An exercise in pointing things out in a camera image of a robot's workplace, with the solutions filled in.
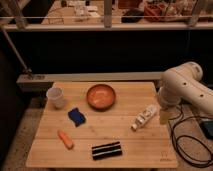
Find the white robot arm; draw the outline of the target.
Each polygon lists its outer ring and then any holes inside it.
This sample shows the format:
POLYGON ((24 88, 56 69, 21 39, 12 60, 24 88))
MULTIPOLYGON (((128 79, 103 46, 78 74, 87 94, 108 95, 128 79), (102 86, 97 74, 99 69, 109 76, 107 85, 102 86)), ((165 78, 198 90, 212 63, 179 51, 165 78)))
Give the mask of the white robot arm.
POLYGON ((213 115, 213 90, 200 83, 202 77, 203 70, 196 62, 186 62, 162 73, 162 84, 157 94, 161 124, 168 122, 169 110, 182 99, 213 115))

